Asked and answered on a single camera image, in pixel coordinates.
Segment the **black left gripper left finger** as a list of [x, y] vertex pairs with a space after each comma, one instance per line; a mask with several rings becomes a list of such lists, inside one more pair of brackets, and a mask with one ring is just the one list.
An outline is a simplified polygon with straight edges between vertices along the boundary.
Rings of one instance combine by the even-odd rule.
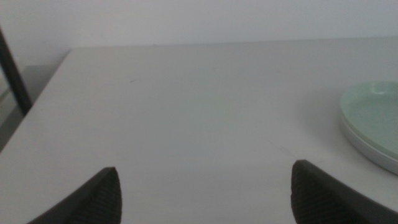
[[122, 193], [115, 167], [105, 167], [30, 224], [120, 224]]

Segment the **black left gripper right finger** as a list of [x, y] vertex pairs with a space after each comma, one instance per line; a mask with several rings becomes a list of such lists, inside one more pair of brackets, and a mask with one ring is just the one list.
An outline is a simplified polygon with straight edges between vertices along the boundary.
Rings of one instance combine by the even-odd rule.
[[397, 212], [365, 197], [311, 162], [292, 166], [291, 209], [303, 224], [397, 224]]

